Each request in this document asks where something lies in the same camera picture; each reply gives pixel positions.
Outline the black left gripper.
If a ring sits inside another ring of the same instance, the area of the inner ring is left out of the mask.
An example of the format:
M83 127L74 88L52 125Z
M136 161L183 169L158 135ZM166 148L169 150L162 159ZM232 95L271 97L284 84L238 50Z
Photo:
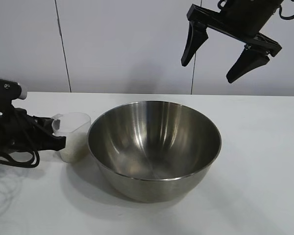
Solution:
M60 151L66 147L66 137L43 134L39 147L34 136L37 126L53 134L51 117L30 116L22 108L15 108L9 99L0 99L0 155L13 152L37 153L44 150Z

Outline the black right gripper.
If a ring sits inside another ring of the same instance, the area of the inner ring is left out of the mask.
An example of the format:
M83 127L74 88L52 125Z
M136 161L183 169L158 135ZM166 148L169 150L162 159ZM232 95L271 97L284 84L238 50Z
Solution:
M229 83L266 65L269 62L268 54L274 57L282 47L260 31L281 3L281 0L220 0L219 12L192 4L187 13L189 30L181 65L187 66L208 39L207 28L251 46L242 51L228 71L226 78Z

